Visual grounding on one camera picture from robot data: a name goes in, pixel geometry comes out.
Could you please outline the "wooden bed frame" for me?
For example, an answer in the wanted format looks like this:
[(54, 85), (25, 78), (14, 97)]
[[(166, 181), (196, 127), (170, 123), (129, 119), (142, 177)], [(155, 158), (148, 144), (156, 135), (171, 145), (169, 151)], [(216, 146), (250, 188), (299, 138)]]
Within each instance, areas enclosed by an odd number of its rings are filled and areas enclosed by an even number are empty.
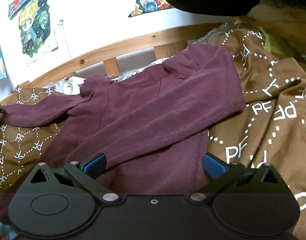
[(118, 76), (117, 57), (147, 48), (154, 49), (157, 60), (174, 56), (186, 48), (188, 41), (201, 38), (220, 25), (221, 22), (185, 25), (109, 44), (69, 60), (33, 81), (26, 80), (20, 86), (43, 87), (100, 62), (104, 64), (108, 76)]

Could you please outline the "brown PF-print blanket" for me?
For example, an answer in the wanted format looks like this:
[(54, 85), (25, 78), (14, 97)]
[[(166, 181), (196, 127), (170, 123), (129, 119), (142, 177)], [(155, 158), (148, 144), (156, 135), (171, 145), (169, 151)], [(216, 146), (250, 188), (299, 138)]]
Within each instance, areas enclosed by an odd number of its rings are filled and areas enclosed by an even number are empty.
[[(232, 54), (245, 108), (208, 128), (205, 153), (250, 168), (272, 163), (300, 205), (295, 236), (306, 239), (306, 65), (267, 52), (264, 42), (261, 31), (237, 28), (208, 43), (226, 46)], [(6, 106), (34, 105), (50, 95), (65, 94), (18, 87)], [(31, 128), (0, 123), (2, 222), (8, 223), (11, 199), (63, 124), (58, 120)]]

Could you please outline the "maroon long-sleeve top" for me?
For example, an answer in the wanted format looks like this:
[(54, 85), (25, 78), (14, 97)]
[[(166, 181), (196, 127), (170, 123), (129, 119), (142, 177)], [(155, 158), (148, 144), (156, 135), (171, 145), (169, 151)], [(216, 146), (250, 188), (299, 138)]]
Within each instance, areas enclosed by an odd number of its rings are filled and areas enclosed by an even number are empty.
[(97, 182), (113, 192), (189, 194), (210, 181), (202, 166), (208, 128), (244, 108), (229, 49), (192, 44), (124, 81), (94, 75), (78, 95), (6, 106), (0, 123), (62, 121), (40, 161), (59, 168), (103, 153), (107, 170)]

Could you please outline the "lime green cloth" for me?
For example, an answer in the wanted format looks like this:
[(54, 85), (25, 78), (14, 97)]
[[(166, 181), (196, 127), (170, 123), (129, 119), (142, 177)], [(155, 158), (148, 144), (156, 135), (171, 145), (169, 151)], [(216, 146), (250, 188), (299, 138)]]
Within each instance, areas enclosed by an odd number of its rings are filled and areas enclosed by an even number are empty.
[(262, 26), (258, 29), (264, 34), (264, 49), (271, 54), (279, 54), (284, 57), (294, 57), (296, 55), (292, 46), (284, 38), (268, 33)]

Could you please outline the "anime boy wall poster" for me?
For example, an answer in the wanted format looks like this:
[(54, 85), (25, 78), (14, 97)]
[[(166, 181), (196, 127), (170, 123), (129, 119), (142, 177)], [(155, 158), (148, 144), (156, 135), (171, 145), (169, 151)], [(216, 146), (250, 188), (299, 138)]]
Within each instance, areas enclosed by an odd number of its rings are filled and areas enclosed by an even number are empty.
[(48, 0), (30, 0), (22, 9), (18, 27), (21, 32), (22, 53), (34, 56), (50, 35)]

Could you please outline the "white floral bed sheet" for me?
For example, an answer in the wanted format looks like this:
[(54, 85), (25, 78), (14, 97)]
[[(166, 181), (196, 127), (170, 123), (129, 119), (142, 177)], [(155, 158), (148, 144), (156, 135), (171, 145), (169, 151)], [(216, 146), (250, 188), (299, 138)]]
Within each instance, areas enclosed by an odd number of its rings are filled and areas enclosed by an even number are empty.
[[(219, 26), (218, 28), (214, 28), (212, 30), (210, 30), (207, 34), (205, 34), (205, 36), (200, 37), (199, 39), (197, 39), (196, 41), (193, 42), (193, 44), (195, 43), (212, 43), (221, 33), (224, 33), (225, 31), (229, 31), (232, 29), (237, 29), (239, 26), (241, 26), (241, 21), (230, 21), (228, 23), (224, 23), (221, 26)], [(173, 57), (174, 55), (170, 55), (170, 56), (166, 56), (166, 57), (160, 57), (158, 56), (158, 59), (153, 61), (152, 63), (146, 65), (146, 66), (142, 66), (141, 68), (137, 68), (136, 70), (134, 70), (133, 72), (129, 72), (128, 74), (121, 74), (120, 76), (118, 75), (108, 75), (105, 78), (109, 79), (112, 82), (120, 82), (120, 81), (124, 81), (140, 72), (142, 72), (143, 70), (145, 70), (146, 68), (149, 68), (151, 66), (157, 65), (157, 64), (161, 64), (162, 62), (164, 62), (167, 59), (170, 59), (171, 57)], [(82, 77), (66, 77), (58, 82), (53, 82), (50, 85), (46, 85), (44, 88), (50, 89), (51, 91), (54, 92), (59, 92), (62, 94), (66, 94), (66, 95), (77, 95), (80, 93), (80, 87), (81, 85), (84, 83), (85, 78)]]

